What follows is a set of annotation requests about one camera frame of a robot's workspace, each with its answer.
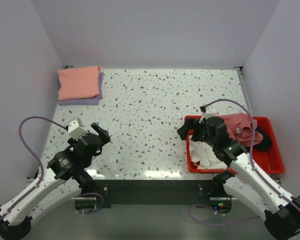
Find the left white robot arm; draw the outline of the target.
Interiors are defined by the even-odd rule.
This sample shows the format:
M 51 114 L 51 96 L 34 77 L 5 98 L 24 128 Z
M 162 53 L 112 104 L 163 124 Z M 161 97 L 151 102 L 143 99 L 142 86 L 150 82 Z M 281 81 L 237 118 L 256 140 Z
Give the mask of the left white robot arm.
M 93 178 L 86 171 L 111 141 L 107 130 L 95 122 L 90 125 L 95 133 L 85 130 L 73 120 L 65 129 L 70 139 L 68 147 L 56 153 L 46 166 L 40 166 L 39 176 L 20 194 L 0 205 L 0 236 L 4 240 L 21 240 L 32 229 L 39 217 L 73 197 L 92 197 L 99 203 L 91 213 L 104 204 Z

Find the white red print t shirt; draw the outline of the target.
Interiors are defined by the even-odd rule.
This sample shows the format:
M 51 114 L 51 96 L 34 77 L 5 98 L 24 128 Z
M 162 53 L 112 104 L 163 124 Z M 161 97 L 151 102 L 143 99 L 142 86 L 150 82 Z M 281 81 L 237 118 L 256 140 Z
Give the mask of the white red print t shirt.
M 190 161 L 199 170 L 225 170 L 227 165 L 214 154 L 213 148 L 205 142 L 189 142 Z

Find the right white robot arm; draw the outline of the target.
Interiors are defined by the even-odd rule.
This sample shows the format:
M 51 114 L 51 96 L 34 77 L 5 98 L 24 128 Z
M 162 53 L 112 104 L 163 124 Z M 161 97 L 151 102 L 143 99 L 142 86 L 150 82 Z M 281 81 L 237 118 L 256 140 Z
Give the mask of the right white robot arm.
M 230 138 L 222 118 L 186 117 L 177 133 L 183 141 L 192 135 L 192 141 L 208 144 L 215 156 L 232 169 L 213 178 L 212 189 L 217 196 L 228 194 L 244 203 L 277 240 L 300 234 L 300 195 L 295 197 L 278 185 L 241 143 Z

